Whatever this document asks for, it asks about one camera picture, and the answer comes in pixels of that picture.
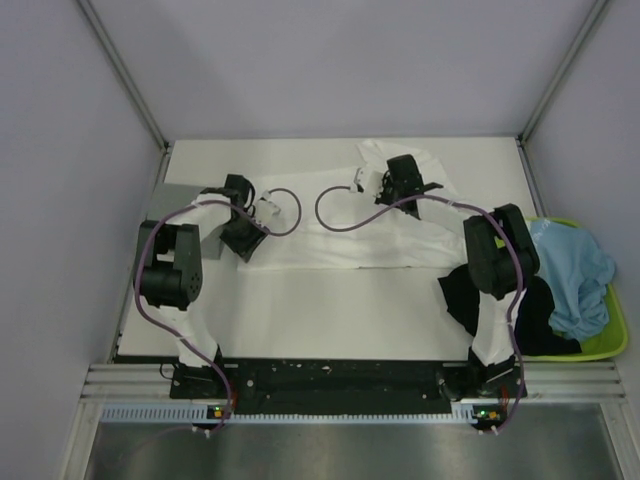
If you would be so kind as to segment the white daisy print t shirt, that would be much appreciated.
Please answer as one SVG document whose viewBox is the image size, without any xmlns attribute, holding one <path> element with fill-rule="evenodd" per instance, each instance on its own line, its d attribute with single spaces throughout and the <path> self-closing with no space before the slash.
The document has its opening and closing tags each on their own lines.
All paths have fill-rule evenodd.
<svg viewBox="0 0 640 480">
<path fill-rule="evenodd" d="M 466 262 L 461 236 L 437 223 L 417 220 L 398 209 L 351 232 L 333 233 L 318 223 L 314 203 L 322 191 L 331 186 L 349 184 L 360 166 L 383 172 L 388 159 L 402 154 L 414 156 L 426 183 L 437 182 L 443 186 L 435 191 L 437 195 L 453 197 L 457 194 L 440 159 L 427 150 L 371 139 L 358 143 L 356 148 L 358 156 L 354 166 L 253 179 L 260 192 L 284 187 L 296 193 L 302 204 L 303 217 L 291 235 L 264 240 L 247 263 L 239 263 L 240 270 L 453 269 Z"/>
</svg>

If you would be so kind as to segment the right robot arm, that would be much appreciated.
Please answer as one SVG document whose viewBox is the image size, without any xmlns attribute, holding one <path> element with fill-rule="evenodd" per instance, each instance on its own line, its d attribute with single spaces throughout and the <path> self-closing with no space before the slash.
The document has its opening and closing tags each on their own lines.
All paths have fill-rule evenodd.
<svg viewBox="0 0 640 480">
<path fill-rule="evenodd" d="M 371 173 L 368 179 L 359 176 L 358 190 L 372 195 L 376 204 L 435 223 L 464 240 L 466 263 L 440 285 L 451 309 L 468 303 L 460 298 L 462 281 L 477 297 L 472 308 L 467 387 L 487 396 L 503 381 L 513 384 L 520 356 L 515 340 L 517 308 L 540 268 L 520 208 L 508 203 L 487 211 L 459 199 L 440 183 L 426 183 L 408 154 L 388 160 L 383 173 Z"/>
</svg>

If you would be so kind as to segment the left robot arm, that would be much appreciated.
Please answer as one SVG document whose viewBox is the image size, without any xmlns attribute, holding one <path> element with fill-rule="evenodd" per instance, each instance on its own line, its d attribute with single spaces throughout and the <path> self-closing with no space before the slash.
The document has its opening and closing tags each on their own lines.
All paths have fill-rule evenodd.
<svg viewBox="0 0 640 480">
<path fill-rule="evenodd" d="M 276 230 L 281 214 L 271 191 L 258 193 L 244 176 L 219 187 L 166 185 L 138 230 L 133 273 L 138 313 L 167 333 L 179 365 L 195 369 L 192 384 L 205 396 L 226 387 L 221 349 L 205 324 L 208 260 L 224 253 L 247 262 Z"/>
</svg>

